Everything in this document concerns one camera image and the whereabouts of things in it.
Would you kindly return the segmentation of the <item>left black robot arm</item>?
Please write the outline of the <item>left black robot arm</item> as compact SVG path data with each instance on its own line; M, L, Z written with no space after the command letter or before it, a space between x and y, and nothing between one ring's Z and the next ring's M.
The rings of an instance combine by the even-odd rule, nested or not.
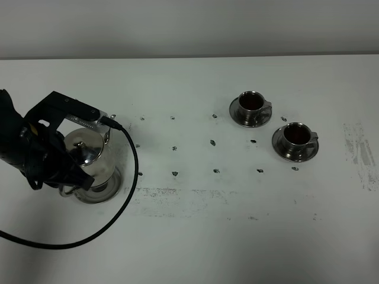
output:
M1 90L1 160L18 169L34 190L44 184L89 189L94 182L68 153L64 136L57 130L68 116L94 122L100 112L52 92L21 116L9 93Z

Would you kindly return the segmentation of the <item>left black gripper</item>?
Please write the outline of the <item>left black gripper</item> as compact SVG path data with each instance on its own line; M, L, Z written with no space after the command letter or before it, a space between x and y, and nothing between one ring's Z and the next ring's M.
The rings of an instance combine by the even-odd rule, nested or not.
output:
M53 188L76 186L88 190L94 178L84 172L68 154L63 135L57 130L63 118L39 121L18 119L17 138L21 144L21 172L32 189L44 184Z

